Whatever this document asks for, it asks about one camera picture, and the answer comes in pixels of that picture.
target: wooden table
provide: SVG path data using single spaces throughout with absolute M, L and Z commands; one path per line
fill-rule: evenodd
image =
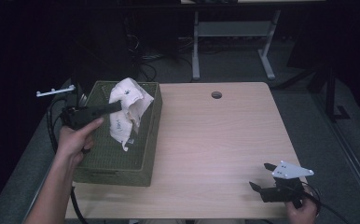
M 163 107 L 150 187 L 76 184 L 86 218 L 276 218 L 263 203 L 273 178 L 263 163 L 294 164 L 292 147 L 265 83 L 160 84 Z M 221 99 L 212 97 L 222 93 Z M 69 202 L 66 218 L 76 218 Z

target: green box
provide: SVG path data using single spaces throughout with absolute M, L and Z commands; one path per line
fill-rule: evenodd
M 97 81 L 87 100 L 87 106 L 108 104 L 111 90 L 118 82 Z M 110 135 L 110 118 L 93 134 L 94 146 L 77 166 L 74 180 L 79 183 L 148 187 L 154 167 L 162 97 L 159 83 L 139 82 L 154 97 L 154 102 L 142 116 L 139 133 L 132 131 L 133 144 L 128 151 Z

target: white plastic part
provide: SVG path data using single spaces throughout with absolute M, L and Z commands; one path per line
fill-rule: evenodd
M 35 94 L 35 96 L 40 97 L 40 96 L 58 94 L 58 93 L 62 93 L 62 92 L 73 91 L 73 90 L 75 90 L 75 89 L 76 89 L 76 87 L 75 87 L 74 85 L 70 85 L 69 88 L 67 88 L 67 89 L 62 89 L 62 90 L 58 90 L 58 91 L 55 91 L 55 89 L 51 89 L 51 91 L 43 92 L 43 93 L 41 93 L 40 91 L 38 91 L 38 92 Z
M 272 175 L 281 179 L 292 179 L 308 175 L 314 175 L 314 172 L 312 170 L 308 170 L 300 166 L 281 161 L 281 163 L 272 172 Z

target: hand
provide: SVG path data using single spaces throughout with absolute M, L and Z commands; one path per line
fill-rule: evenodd
M 309 198 L 302 199 L 302 207 L 295 208 L 292 202 L 285 203 L 287 216 L 291 224 L 313 224 L 316 219 L 317 206 Z
M 56 158 L 69 159 L 73 165 L 78 165 L 83 159 L 81 149 L 93 147 L 92 132 L 104 122 L 103 118 L 96 119 L 82 129 L 75 131 L 63 126 L 60 132 Z

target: crumpled white paper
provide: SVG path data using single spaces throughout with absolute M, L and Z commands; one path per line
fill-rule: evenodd
M 128 151 L 125 145 L 131 136 L 132 127 L 138 133 L 142 116 L 154 98 L 128 77 L 111 90 L 109 104 L 118 100 L 122 110 L 110 114 L 110 135 Z

